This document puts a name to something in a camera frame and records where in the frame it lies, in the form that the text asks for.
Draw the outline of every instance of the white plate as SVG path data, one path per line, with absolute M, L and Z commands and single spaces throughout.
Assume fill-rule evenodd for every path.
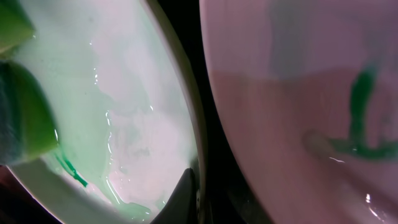
M 42 86 L 61 149 L 13 174 L 62 222 L 151 221 L 198 157 L 204 169 L 200 100 L 167 18 L 147 1 L 21 4 L 37 32 L 15 60 Z
M 277 224 L 397 223 L 395 161 L 304 146 L 322 140 L 306 138 L 311 130 L 348 138 L 350 88 L 374 59 L 381 75 L 368 107 L 368 138 L 383 135 L 386 114 L 397 139 L 397 9 L 389 0 L 201 0 L 221 123 Z

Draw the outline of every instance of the green paint stroke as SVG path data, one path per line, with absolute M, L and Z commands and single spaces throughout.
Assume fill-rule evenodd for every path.
M 78 174 L 77 170 L 74 168 L 72 163 L 63 155 L 62 160 L 58 157 L 57 158 L 58 162 L 61 164 L 62 168 L 66 170 L 66 172 L 71 175 L 75 180 L 79 181 L 82 186 L 87 187 L 88 183 L 85 181 L 80 175 Z
M 377 71 L 368 67 L 358 74 L 351 87 L 351 124 L 349 139 L 331 139 L 338 152 L 350 154 L 360 159 L 385 160 L 398 156 L 398 141 L 382 141 L 378 147 L 369 147 L 366 141 L 366 108 L 376 84 Z

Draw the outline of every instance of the green streak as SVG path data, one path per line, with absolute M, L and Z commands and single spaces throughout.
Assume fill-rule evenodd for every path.
M 373 67 L 368 67 L 358 74 L 351 87 L 349 139 L 330 139 L 336 151 L 374 161 L 398 156 L 398 141 L 382 142 L 375 148 L 366 143 L 366 108 L 374 91 L 376 77 L 377 72 Z
M 79 181 L 82 184 L 82 186 L 87 187 L 88 185 L 87 181 L 85 181 L 82 177 L 80 177 L 80 175 L 77 173 L 77 170 L 74 168 L 72 163 L 64 155 L 62 156 L 62 160 L 58 156 L 55 156 L 55 158 L 58 160 L 62 168 L 69 175 L 71 175 L 75 180 Z

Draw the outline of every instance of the green stain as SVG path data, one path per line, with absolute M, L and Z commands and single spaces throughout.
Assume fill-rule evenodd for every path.
M 77 172 L 77 170 L 74 168 L 72 163 L 64 156 L 62 155 L 62 159 L 60 159 L 58 156 L 55 156 L 59 164 L 62 166 L 62 168 L 69 174 L 71 175 L 75 180 L 79 181 L 82 186 L 87 187 L 88 183 L 85 181 Z
M 376 69 L 368 67 L 358 74 L 353 83 L 349 107 L 349 139 L 330 139 L 336 151 L 374 161 L 398 156 L 398 141 L 382 141 L 377 147 L 369 147 L 366 143 L 366 109 L 374 91 L 376 77 Z

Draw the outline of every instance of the plate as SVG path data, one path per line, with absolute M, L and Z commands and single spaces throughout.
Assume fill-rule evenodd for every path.
M 370 155 L 397 139 L 397 9 L 394 1 L 200 1 L 221 124 L 275 223 L 397 223 L 396 147 L 361 154 L 363 144 Z M 353 94 L 360 77 L 372 80 L 371 94 Z M 353 102 L 364 96 L 366 142 L 351 144 Z
M 201 104 L 161 8 L 133 0 L 21 5 L 37 32 L 14 60 L 41 85 L 60 143 L 10 167 L 32 196 L 65 223 L 149 223 L 187 167 L 203 196 Z

